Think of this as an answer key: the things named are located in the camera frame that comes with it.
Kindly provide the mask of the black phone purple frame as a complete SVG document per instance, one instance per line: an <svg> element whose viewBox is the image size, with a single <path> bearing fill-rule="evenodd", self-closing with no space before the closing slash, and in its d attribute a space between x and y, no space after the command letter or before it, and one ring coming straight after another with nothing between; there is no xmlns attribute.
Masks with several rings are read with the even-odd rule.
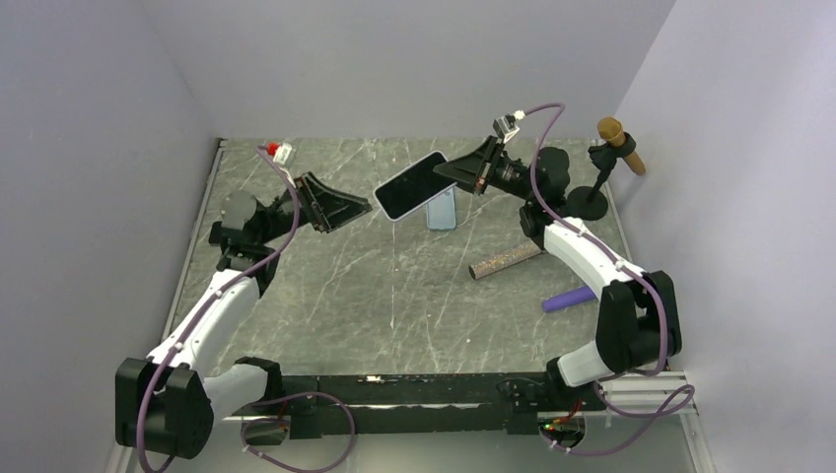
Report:
<svg viewBox="0 0 836 473"><path fill-rule="evenodd" d="M223 246L225 244L225 230L220 221L213 223L207 241L211 246Z"/></svg>

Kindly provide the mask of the light blue phone case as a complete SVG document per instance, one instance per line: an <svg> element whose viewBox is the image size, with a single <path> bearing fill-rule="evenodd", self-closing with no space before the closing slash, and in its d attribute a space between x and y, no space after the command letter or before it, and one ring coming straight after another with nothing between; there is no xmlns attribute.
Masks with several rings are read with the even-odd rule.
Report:
<svg viewBox="0 0 836 473"><path fill-rule="evenodd" d="M426 226L430 231L451 231L456 228L454 190L440 193L425 205Z"/></svg>

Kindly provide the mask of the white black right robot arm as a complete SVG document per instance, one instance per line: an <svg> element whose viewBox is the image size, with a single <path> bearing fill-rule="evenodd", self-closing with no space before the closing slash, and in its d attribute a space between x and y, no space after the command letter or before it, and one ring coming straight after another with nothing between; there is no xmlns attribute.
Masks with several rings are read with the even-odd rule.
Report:
<svg viewBox="0 0 836 473"><path fill-rule="evenodd" d="M648 364L663 367L682 349L672 279L618 255L569 213L569 166L568 154L554 147L540 149L535 162L526 165L490 136L473 152L434 168L465 192L478 195L495 187L522 199L523 233L569 266L597 299L592 340L546 365L544 397L560 410L581 398L582 386Z"/></svg>

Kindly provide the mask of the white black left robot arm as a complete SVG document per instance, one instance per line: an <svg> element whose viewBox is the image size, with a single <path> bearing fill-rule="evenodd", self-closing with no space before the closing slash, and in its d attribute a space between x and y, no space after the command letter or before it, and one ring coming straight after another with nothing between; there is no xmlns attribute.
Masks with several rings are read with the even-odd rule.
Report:
<svg viewBox="0 0 836 473"><path fill-rule="evenodd" d="M191 459L219 421L246 406L275 411L285 394L278 363L243 357L217 376L210 366L274 279L280 252L270 241L290 241L305 225L328 234L371 209L367 199L310 172L269 205L246 191L229 194L210 231L221 254L208 288L158 347L143 359L125 359L115 373L117 443Z"/></svg>

